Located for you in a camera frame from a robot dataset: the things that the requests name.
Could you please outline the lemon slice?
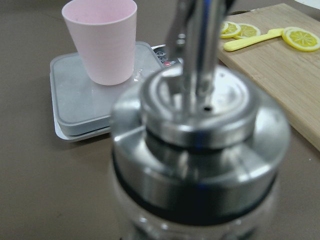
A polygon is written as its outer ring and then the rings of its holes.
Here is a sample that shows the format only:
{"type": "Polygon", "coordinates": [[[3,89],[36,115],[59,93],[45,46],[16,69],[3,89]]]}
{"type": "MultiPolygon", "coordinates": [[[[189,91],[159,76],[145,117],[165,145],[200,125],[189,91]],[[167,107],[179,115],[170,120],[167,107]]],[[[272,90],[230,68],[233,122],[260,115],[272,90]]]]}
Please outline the lemon slice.
{"type": "Polygon", "coordinates": [[[241,32],[241,26],[238,23],[227,21],[228,29],[225,34],[220,34],[222,39],[233,38],[241,32]]]}
{"type": "Polygon", "coordinates": [[[233,37],[235,39],[247,39],[261,35],[261,30],[255,25],[248,23],[239,23],[238,25],[240,26],[240,32],[233,37]]]}
{"type": "Polygon", "coordinates": [[[300,27],[286,27],[281,34],[283,40],[291,47],[303,51],[314,52],[320,49],[320,38],[314,33],[300,27]]]}
{"type": "Polygon", "coordinates": [[[223,23],[221,24],[221,28],[220,28],[220,34],[223,35],[227,32],[229,28],[229,23],[227,21],[223,21],[223,23]]]}

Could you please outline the pink plastic cup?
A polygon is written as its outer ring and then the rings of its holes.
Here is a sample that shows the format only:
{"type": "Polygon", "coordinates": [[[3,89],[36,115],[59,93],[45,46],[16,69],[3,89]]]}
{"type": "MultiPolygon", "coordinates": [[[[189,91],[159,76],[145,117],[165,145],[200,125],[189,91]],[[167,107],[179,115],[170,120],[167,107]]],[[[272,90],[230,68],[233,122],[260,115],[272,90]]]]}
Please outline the pink plastic cup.
{"type": "Polygon", "coordinates": [[[133,0],[72,0],[61,10],[90,79],[112,86],[134,71],[137,4],[133,0]]]}

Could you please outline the wooden cutting board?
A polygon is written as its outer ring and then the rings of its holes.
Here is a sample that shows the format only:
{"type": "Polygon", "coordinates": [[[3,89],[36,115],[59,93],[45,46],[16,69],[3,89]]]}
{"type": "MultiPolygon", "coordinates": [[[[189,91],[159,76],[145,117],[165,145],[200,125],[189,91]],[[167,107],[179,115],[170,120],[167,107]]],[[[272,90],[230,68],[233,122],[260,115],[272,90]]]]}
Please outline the wooden cutting board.
{"type": "MultiPolygon", "coordinates": [[[[277,4],[231,15],[235,23],[270,29],[300,27],[317,36],[319,21],[285,4],[277,4]]],[[[221,46],[219,59],[237,70],[275,98],[287,118],[315,148],[320,147],[320,52],[303,52],[287,45],[281,37],[227,52],[221,46]]]]}

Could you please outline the glass sauce bottle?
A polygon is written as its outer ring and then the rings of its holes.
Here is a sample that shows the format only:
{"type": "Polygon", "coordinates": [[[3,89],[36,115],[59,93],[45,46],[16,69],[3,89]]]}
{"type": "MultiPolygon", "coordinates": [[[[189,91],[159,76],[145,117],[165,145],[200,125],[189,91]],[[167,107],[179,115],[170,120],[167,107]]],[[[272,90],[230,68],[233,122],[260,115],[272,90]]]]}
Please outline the glass sauce bottle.
{"type": "Polygon", "coordinates": [[[110,176],[123,240],[261,240],[291,133],[278,103],[217,62],[230,0],[180,0],[166,52],[182,59],[112,111],[110,176]]]}

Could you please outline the digital kitchen scale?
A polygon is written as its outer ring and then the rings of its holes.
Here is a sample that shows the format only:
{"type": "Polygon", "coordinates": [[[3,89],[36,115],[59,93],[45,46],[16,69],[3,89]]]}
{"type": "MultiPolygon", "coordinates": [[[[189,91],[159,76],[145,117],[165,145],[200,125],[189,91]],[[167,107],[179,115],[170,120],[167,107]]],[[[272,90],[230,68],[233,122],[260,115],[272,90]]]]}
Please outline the digital kitchen scale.
{"type": "Polygon", "coordinates": [[[50,87],[56,135],[77,142],[110,132],[112,107],[122,92],[181,62],[168,57],[165,45],[150,46],[138,41],[132,76],[123,83],[107,86],[90,79],[77,52],[54,58],[50,62],[50,87]]]}

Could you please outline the yellow plastic knife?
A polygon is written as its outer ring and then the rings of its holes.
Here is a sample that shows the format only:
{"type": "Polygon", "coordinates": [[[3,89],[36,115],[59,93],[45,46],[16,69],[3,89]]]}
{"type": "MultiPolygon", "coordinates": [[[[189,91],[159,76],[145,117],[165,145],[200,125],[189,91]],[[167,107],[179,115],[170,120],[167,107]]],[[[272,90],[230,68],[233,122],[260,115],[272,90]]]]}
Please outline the yellow plastic knife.
{"type": "Polygon", "coordinates": [[[232,41],[226,42],[223,45],[223,49],[227,52],[237,51],[263,41],[280,37],[283,31],[284,31],[283,28],[274,28],[274,29],[270,29],[266,34],[232,40],[232,41]]]}

